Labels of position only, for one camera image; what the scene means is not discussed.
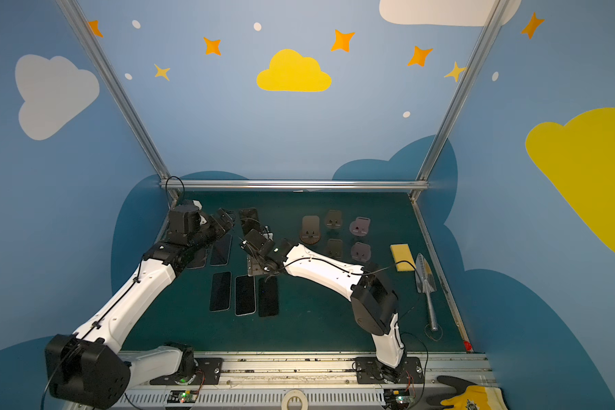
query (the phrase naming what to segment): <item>green cutting mat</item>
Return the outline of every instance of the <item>green cutting mat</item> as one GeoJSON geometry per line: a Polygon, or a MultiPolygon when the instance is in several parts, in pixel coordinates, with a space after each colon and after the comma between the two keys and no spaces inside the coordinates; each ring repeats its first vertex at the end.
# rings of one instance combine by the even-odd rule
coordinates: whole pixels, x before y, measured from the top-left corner
{"type": "MultiPolygon", "coordinates": [[[[350,250],[358,239],[349,232],[356,217],[371,218],[369,234],[362,242],[371,246],[371,261],[381,267],[393,265],[393,243],[408,243],[414,257],[422,253],[433,266],[412,206],[405,193],[332,192],[190,192],[186,198],[199,200],[207,213],[216,209],[258,209],[260,221],[269,225],[277,242],[286,237],[298,242],[302,218],[318,215],[321,239],[309,248],[325,253],[329,238],[344,242],[344,261],[354,262],[350,250]],[[342,228],[325,226],[329,209],[341,210],[342,228]]],[[[235,277],[246,275],[246,254],[239,248],[241,223],[231,230],[233,244],[226,266],[185,270],[141,316],[125,340],[124,350],[154,349],[168,341],[185,343],[197,351],[374,351],[371,335],[353,319],[351,302],[333,290],[301,277],[278,279],[280,314],[259,317],[257,313],[235,316],[235,277]],[[215,272],[232,272],[230,309],[210,312],[210,288],[215,272]]],[[[413,272],[386,270],[399,295],[399,330],[418,336],[433,352],[463,352],[464,345],[453,322],[439,281],[432,294],[437,319],[443,329],[439,341],[424,334],[427,324],[426,298],[416,291],[413,272]]],[[[423,351],[410,335],[402,336],[410,351],[423,351]]]]}

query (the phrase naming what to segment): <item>roll of tape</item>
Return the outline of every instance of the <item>roll of tape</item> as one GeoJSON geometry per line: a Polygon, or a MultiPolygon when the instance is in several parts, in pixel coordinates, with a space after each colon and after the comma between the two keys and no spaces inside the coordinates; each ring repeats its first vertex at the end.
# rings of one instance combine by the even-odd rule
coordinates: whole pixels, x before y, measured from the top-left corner
{"type": "Polygon", "coordinates": [[[300,390],[289,390],[285,397],[283,397],[283,402],[280,404],[280,408],[282,410],[288,410],[289,401],[293,398],[298,398],[301,401],[301,410],[308,410],[308,398],[303,394],[300,390]]]}

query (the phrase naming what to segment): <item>yellow star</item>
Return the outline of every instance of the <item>yellow star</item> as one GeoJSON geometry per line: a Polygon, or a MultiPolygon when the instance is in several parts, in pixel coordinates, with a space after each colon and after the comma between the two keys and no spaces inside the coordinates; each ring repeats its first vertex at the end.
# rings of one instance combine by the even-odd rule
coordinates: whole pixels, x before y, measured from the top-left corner
{"type": "Polygon", "coordinates": [[[170,68],[162,70],[161,68],[157,67],[157,64],[155,65],[155,68],[157,69],[157,74],[155,74],[155,77],[164,77],[167,81],[170,81],[168,77],[166,77],[166,72],[170,70],[170,68]]]}
{"type": "Polygon", "coordinates": [[[89,23],[89,27],[91,28],[91,31],[93,31],[96,36],[102,37],[102,33],[98,29],[98,20],[94,22],[88,22],[88,23],[89,23]]]}
{"type": "Polygon", "coordinates": [[[426,63],[426,57],[431,51],[433,51],[433,49],[422,50],[419,47],[415,46],[414,55],[412,56],[412,60],[410,60],[410,62],[408,63],[408,66],[411,66],[413,64],[419,64],[421,67],[423,67],[426,63]]]}
{"type": "Polygon", "coordinates": [[[529,24],[521,31],[522,34],[528,34],[529,35],[529,39],[533,38],[533,33],[535,33],[535,29],[538,28],[538,26],[540,26],[542,24],[542,22],[544,21],[544,19],[539,19],[535,16],[535,13],[533,13],[533,16],[531,17],[531,21],[529,21],[529,24]]]}
{"type": "Polygon", "coordinates": [[[467,70],[467,67],[460,68],[460,67],[458,67],[458,62],[454,61],[453,62],[453,71],[451,71],[451,73],[448,73],[447,75],[445,75],[444,78],[453,77],[453,78],[456,79],[456,82],[458,82],[458,77],[459,77],[460,73],[465,71],[465,70],[467,70]]]}
{"type": "Polygon", "coordinates": [[[349,42],[351,41],[351,37],[353,37],[355,33],[342,34],[339,31],[335,30],[335,44],[332,45],[330,51],[335,50],[344,50],[348,53],[349,42]]]}
{"type": "Polygon", "coordinates": [[[203,37],[203,39],[205,40],[205,44],[207,45],[207,50],[205,50],[205,54],[216,54],[216,55],[221,55],[221,52],[219,51],[219,43],[221,43],[221,40],[208,40],[207,37],[203,37]]]}

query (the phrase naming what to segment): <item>yellow sponge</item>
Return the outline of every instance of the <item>yellow sponge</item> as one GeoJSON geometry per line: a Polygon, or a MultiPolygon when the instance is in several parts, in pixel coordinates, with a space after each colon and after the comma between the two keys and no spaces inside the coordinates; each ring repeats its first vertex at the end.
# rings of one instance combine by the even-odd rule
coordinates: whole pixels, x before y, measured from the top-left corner
{"type": "MultiPolygon", "coordinates": [[[[410,247],[407,243],[402,243],[400,245],[390,245],[389,248],[391,249],[392,255],[394,256],[394,263],[397,263],[400,260],[409,260],[411,264],[414,264],[414,258],[412,257],[412,252],[410,252],[410,247]]],[[[406,262],[401,262],[396,266],[396,270],[398,270],[399,272],[406,272],[414,271],[414,268],[406,262]]]]}

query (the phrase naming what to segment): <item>glove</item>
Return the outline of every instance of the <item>glove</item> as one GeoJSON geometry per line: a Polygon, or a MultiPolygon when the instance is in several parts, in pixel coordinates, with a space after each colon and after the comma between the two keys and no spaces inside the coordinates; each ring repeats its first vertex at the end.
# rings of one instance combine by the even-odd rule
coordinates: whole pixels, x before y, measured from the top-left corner
{"type": "Polygon", "coordinates": [[[456,389],[456,394],[436,394],[426,398],[432,410],[508,410],[497,387],[479,386],[467,380],[451,376],[438,376],[437,381],[456,389]]]}

